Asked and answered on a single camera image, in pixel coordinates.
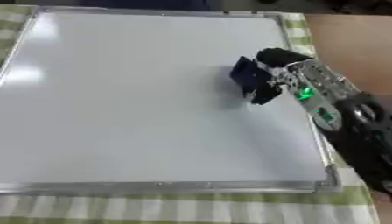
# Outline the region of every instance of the robotic arm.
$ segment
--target robotic arm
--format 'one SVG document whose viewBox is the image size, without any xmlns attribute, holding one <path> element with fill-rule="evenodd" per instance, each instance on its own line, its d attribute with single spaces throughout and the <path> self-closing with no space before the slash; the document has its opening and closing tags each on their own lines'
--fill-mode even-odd
<svg viewBox="0 0 392 224">
<path fill-rule="evenodd" d="M 286 86 L 367 185 L 392 197 L 392 115 L 371 94 L 318 60 L 279 48 L 241 57 L 230 77 L 254 104 Z"/>
</svg>

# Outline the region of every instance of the striped cloth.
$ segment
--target striped cloth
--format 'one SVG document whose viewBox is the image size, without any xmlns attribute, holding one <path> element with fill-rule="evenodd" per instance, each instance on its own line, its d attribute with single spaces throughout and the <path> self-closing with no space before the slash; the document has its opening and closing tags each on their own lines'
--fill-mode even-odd
<svg viewBox="0 0 392 224">
<path fill-rule="evenodd" d="M 29 7 L 0 6 L 4 59 Z M 295 51 L 315 56 L 302 14 L 283 14 Z M 132 194 L 129 196 L 0 196 L 0 224 L 377 224 L 368 189 L 336 155 L 342 192 Z"/>
</svg>

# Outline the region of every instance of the blue object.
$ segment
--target blue object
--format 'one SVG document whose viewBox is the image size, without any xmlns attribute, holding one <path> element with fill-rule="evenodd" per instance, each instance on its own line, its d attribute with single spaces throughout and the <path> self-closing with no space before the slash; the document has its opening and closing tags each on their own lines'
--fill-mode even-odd
<svg viewBox="0 0 392 224">
<path fill-rule="evenodd" d="M 88 6 L 168 11 L 210 11 L 207 0 L 84 0 Z"/>
</svg>

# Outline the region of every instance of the green led light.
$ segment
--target green led light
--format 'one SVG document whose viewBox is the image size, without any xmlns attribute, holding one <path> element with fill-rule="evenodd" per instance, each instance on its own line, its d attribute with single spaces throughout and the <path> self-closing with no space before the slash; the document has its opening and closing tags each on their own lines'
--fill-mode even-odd
<svg viewBox="0 0 392 224">
<path fill-rule="evenodd" d="M 311 96 L 313 96 L 313 95 L 314 95 L 314 90 L 313 90 L 313 88 L 311 88 L 311 87 L 305 87 L 305 88 L 299 90 L 299 95 L 298 95 L 297 98 L 298 98 L 300 101 L 303 101 L 303 100 L 306 100 L 306 99 L 311 98 Z"/>
</svg>

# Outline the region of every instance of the table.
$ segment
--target table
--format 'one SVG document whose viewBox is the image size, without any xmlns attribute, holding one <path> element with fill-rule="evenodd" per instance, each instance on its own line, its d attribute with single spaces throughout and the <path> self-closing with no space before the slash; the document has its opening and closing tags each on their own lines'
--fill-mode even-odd
<svg viewBox="0 0 392 224">
<path fill-rule="evenodd" d="M 0 5 L 0 59 L 12 47 L 29 7 Z M 302 14 L 283 14 L 293 50 L 313 55 Z M 5 223 L 378 223 L 368 189 L 339 161 L 343 191 L 115 195 L 1 195 Z"/>
<path fill-rule="evenodd" d="M 392 105 L 392 17 L 307 15 L 318 57 L 359 88 Z M 381 223 L 392 220 L 392 205 L 373 193 Z"/>
</svg>

